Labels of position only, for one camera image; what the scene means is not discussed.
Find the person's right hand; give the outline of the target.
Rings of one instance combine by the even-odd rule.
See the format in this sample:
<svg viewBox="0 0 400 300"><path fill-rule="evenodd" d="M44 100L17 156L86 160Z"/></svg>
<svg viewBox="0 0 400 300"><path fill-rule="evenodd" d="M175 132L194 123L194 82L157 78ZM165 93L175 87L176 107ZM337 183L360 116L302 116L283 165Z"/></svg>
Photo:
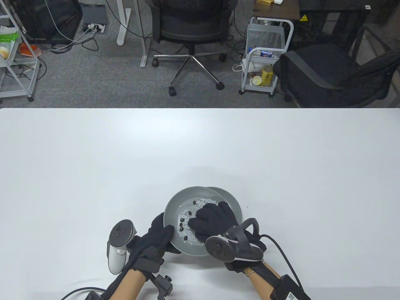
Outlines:
<svg viewBox="0 0 400 300"><path fill-rule="evenodd" d="M191 218L187 224L194 230L197 240L202 243L205 243L210 236L222 235L226 237L225 234L230 227L239 225L232 209L226 202L220 202L218 205L205 204L196 212L196 217ZM259 236L247 230L244 233L251 244L258 246L263 252L266 251L266 246L260 241ZM225 263L225 266L229 271L244 273L246 269L258 268L262 264L262 261L233 261Z"/></svg>

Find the person's left hand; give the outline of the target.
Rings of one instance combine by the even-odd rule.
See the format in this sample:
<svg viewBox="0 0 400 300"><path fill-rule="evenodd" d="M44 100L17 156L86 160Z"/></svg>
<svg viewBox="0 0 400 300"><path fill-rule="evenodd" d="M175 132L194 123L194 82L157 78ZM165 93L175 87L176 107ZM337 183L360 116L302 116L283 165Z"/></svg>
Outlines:
<svg viewBox="0 0 400 300"><path fill-rule="evenodd" d="M129 259L123 274L129 270L139 271L147 281L151 274L158 273L165 253L181 254L171 243L174 232L173 225L164 226L164 213L159 214L144 236L136 236L128 243Z"/></svg>

